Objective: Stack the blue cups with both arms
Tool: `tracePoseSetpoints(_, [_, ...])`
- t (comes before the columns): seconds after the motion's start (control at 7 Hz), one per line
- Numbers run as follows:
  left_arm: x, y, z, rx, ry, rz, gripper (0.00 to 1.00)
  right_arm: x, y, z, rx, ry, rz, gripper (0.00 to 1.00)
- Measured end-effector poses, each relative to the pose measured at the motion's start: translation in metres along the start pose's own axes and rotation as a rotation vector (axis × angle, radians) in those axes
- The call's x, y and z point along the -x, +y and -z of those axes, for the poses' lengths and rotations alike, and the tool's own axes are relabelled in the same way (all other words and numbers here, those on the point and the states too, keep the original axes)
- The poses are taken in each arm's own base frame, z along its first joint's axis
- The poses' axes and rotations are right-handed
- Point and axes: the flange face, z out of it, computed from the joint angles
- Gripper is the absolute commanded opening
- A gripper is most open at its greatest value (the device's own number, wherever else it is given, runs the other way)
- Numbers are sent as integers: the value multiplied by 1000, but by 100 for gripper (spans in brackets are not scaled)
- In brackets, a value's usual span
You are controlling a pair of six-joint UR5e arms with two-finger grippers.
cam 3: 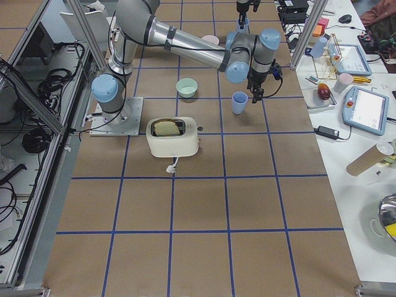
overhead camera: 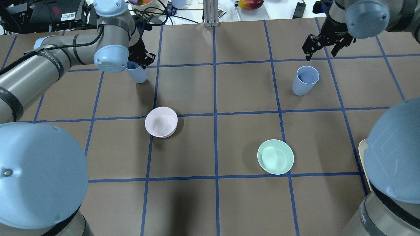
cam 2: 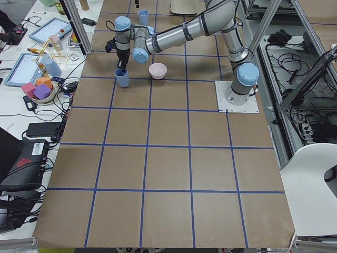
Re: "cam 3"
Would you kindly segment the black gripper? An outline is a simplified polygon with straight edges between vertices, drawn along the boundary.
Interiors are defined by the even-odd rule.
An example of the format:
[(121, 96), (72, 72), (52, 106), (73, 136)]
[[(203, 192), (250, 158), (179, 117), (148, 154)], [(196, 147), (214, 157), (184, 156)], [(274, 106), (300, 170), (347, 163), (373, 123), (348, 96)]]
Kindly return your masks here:
[(264, 96), (264, 89), (261, 87), (261, 85), (266, 80), (269, 74), (272, 74), (275, 80), (280, 81), (280, 85), (275, 91), (275, 93), (277, 93), (281, 89), (283, 84), (283, 72), (282, 67), (276, 62), (276, 60), (272, 61), (270, 69), (265, 73), (257, 72), (252, 67), (250, 68), (247, 75), (247, 89), (250, 90), (253, 95), (252, 103), (262, 101)]
[(249, 8), (253, 7), (253, 12), (257, 12), (260, 5), (260, 0), (237, 0), (236, 9), (239, 13), (238, 24), (240, 27), (244, 26), (244, 12), (247, 12)]

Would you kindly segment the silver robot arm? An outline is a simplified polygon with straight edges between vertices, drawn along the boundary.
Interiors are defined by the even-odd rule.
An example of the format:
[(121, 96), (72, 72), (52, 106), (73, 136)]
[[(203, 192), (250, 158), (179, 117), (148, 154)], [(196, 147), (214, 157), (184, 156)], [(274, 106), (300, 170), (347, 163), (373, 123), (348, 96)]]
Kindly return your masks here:
[(243, 33), (247, 11), (257, 10), (259, 1), (237, 1), (238, 31), (229, 37), (226, 47), (214, 45), (199, 37), (167, 25), (155, 15), (159, 1), (118, 1), (116, 23), (120, 40), (108, 60), (107, 73), (126, 82), (133, 70), (138, 46), (158, 47), (225, 73), (234, 84), (247, 82), (254, 103), (265, 98), (262, 84), (268, 75), (282, 81), (281, 67), (275, 61), (280, 33), (272, 28), (258, 35)]

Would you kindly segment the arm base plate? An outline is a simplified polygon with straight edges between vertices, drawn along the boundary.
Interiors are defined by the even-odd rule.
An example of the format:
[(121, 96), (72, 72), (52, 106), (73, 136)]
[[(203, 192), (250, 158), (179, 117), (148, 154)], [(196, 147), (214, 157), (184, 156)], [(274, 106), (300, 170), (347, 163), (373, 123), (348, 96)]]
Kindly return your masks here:
[(105, 121), (111, 119), (108, 114), (94, 117), (89, 134), (93, 137), (138, 136), (143, 104), (143, 97), (127, 97), (121, 114), (111, 123)]

